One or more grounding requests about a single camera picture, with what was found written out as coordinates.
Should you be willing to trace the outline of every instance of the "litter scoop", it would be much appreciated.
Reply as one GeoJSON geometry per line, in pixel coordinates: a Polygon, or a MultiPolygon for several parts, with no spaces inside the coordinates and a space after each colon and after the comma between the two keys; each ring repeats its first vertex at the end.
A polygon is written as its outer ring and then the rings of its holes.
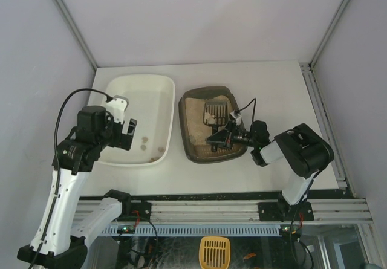
{"type": "Polygon", "coordinates": [[[230,241],[224,237],[203,237],[199,248],[201,269],[227,269],[230,265],[230,241]]]}
{"type": "MultiPolygon", "coordinates": [[[[204,104],[203,123],[212,128],[212,134],[218,132],[218,128],[226,125],[228,121],[227,102],[208,101],[204,104]]],[[[216,152],[218,147],[211,145],[211,151],[216,152]]]]}

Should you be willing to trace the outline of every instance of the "white wall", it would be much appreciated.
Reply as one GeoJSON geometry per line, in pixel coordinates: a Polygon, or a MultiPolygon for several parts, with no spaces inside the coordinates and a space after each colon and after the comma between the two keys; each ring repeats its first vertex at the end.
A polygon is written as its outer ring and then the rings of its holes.
{"type": "MultiPolygon", "coordinates": [[[[57,112],[93,71],[51,0],[0,0],[0,18],[0,267],[25,269],[16,255],[43,214],[57,112]]],[[[71,101],[61,137],[87,98],[71,101]]]]}
{"type": "Polygon", "coordinates": [[[353,0],[316,67],[349,174],[387,247],[387,0],[353,0]]]}
{"type": "Polygon", "coordinates": [[[341,0],[65,0],[99,66],[311,60],[341,0]]]}

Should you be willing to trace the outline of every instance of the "white litter box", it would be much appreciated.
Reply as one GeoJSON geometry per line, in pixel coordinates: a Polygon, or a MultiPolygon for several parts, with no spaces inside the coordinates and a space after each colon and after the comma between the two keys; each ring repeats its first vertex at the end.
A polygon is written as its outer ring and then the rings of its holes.
{"type": "Polygon", "coordinates": [[[166,76],[133,74],[112,80],[106,92],[129,99],[123,132],[129,119],[137,120],[130,151],[107,147],[100,163],[113,166],[145,166],[160,162],[167,154],[175,104],[175,83],[166,76]]]}

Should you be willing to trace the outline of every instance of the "glass panel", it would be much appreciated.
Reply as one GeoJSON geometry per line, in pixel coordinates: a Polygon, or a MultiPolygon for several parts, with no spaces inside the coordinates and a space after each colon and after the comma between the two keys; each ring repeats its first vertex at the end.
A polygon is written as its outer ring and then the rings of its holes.
{"type": "MultiPolygon", "coordinates": [[[[309,249],[315,269],[358,269],[365,263],[357,232],[352,225],[304,225],[297,232],[309,249]]],[[[284,237],[230,237],[230,269],[306,268],[312,266],[309,253],[301,243],[284,237]]],[[[149,237],[99,237],[89,250],[83,268],[197,268],[201,237],[159,238],[157,256],[143,258],[131,249],[146,254],[155,250],[149,237]]]]}

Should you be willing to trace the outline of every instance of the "black cable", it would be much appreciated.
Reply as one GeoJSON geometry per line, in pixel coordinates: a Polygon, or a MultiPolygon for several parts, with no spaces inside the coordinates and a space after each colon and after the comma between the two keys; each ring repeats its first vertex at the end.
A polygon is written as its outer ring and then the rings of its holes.
{"type": "Polygon", "coordinates": [[[236,110],[235,113],[236,114],[239,114],[241,111],[245,110],[246,108],[248,108],[252,103],[254,102],[254,107],[253,107],[253,115],[252,115],[252,124],[254,122],[254,118],[255,118],[255,107],[256,107],[256,98],[254,98],[253,100],[250,101],[250,103],[248,103],[245,107],[243,107],[242,109],[239,109],[239,110],[236,110]]]}
{"type": "Polygon", "coordinates": [[[149,221],[149,220],[147,220],[146,218],[143,218],[143,217],[141,217],[141,216],[140,216],[140,217],[139,217],[139,216],[123,216],[123,217],[117,218],[117,219],[115,219],[115,220],[118,221],[118,222],[119,222],[119,221],[127,221],[127,220],[130,219],[130,218],[140,218],[142,221],[148,222],[149,225],[152,226],[153,231],[155,232],[155,237],[156,237],[156,247],[155,247],[155,250],[154,250],[151,254],[145,254],[145,253],[142,253],[142,252],[138,252],[138,251],[136,251],[136,250],[133,250],[133,249],[130,249],[130,251],[132,251],[133,253],[138,254],[138,255],[140,255],[140,256],[143,256],[143,257],[145,257],[145,258],[151,257],[151,256],[153,256],[153,255],[156,255],[156,254],[158,253],[158,235],[157,235],[157,229],[156,229],[155,225],[153,225],[153,223],[152,223],[151,221],[149,221]]]}
{"type": "Polygon", "coordinates": [[[313,269],[314,268],[314,260],[313,260],[313,257],[312,257],[312,253],[310,253],[308,247],[300,240],[299,241],[300,245],[303,246],[303,248],[305,249],[305,251],[308,252],[309,254],[309,257],[310,257],[310,261],[311,261],[311,266],[310,266],[310,269],[313,269]]]}
{"type": "Polygon", "coordinates": [[[75,91],[70,93],[67,96],[67,98],[63,101],[62,106],[60,107],[60,110],[59,110],[59,113],[58,113],[58,117],[56,119],[55,130],[54,130],[54,154],[55,154],[55,160],[56,160],[56,165],[57,165],[57,177],[56,177],[56,183],[55,183],[54,198],[53,198],[53,202],[51,203],[50,211],[48,212],[47,220],[46,220],[46,223],[44,225],[43,232],[42,232],[42,237],[41,237],[41,241],[42,242],[39,244],[39,246],[38,246],[38,248],[36,250],[36,254],[35,254],[34,258],[32,259],[31,264],[30,264],[28,269],[32,269],[32,267],[34,266],[34,264],[36,262],[37,257],[39,256],[39,253],[41,252],[41,249],[42,249],[42,246],[43,246],[43,241],[44,241],[44,239],[46,237],[46,233],[47,233],[47,230],[48,230],[48,225],[50,224],[51,217],[52,217],[53,212],[54,212],[56,199],[57,199],[57,196],[59,194],[60,164],[59,164],[57,143],[58,143],[58,129],[59,129],[60,118],[62,117],[63,111],[64,111],[65,106],[66,106],[67,102],[69,101],[69,99],[73,95],[77,94],[78,92],[84,92],[84,91],[97,92],[99,94],[102,94],[102,95],[106,96],[106,98],[107,98],[106,101],[107,102],[110,102],[113,99],[113,97],[111,97],[107,93],[98,91],[97,89],[82,88],[82,89],[76,89],[75,91]]]}
{"type": "Polygon", "coordinates": [[[293,216],[293,219],[291,220],[291,223],[290,223],[290,228],[289,228],[289,231],[290,231],[290,234],[289,234],[289,242],[290,242],[290,251],[291,251],[291,254],[293,255],[293,259],[294,261],[296,261],[296,263],[298,264],[298,260],[296,258],[296,255],[294,255],[294,250],[293,250],[293,241],[291,240],[291,237],[293,235],[293,224],[294,224],[294,221],[296,220],[296,215],[300,209],[300,204],[297,204],[296,205],[296,209],[294,210],[294,216],[293,216]]]}
{"type": "MultiPolygon", "coordinates": [[[[293,241],[291,240],[291,236],[293,235],[293,224],[294,224],[294,221],[296,220],[296,215],[301,207],[303,203],[300,203],[300,204],[297,204],[297,207],[296,207],[296,210],[294,211],[294,215],[293,215],[293,219],[291,220],[291,223],[290,223],[290,228],[289,228],[289,231],[290,231],[290,234],[289,234],[289,241],[290,241],[290,251],[291,251],[291,254],[293,255],[293,259],[294,261],[296,262],[296,264],[298,266],[300,266],[300,264],[298,264],[298,260],[297,260],[297,257],[296,255],[294,254],[294,250],[293,250],[293,241]]],[[[310,269],[313,269],[314,268],[314,260],[313,260],[313,257],[312,257],[312,254],[310,253],[309,249],[307,248],[307,246],[301,241],[301,240],[298,240],[298,242],[300,243],[300,245],[308,252],[309,254],[309,257],[311,259],[311,268],[310,269]]],[[[305,263],[305,258],[306,256],[304,256],[304,260],[302,261],[302,264],[301,266],[304,265],[305,263]]]]}

